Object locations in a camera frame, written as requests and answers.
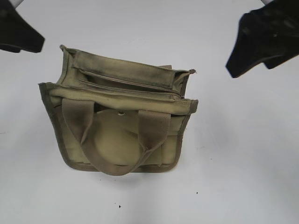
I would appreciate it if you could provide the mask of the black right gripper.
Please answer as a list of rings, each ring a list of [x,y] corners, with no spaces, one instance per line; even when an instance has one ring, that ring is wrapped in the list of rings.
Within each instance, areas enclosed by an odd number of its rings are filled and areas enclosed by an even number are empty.
[[[263,63],[273,69],[299,54],[299,2],[272,0],[245,13],[226,68],[238,78]]]

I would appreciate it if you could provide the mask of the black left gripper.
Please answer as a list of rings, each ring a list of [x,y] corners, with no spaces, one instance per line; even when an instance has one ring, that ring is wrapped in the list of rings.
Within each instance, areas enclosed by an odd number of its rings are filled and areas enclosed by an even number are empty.
[[[12,53],[42,51],[45,38],[16,11],[22,0],[0,0],[0,49]]]

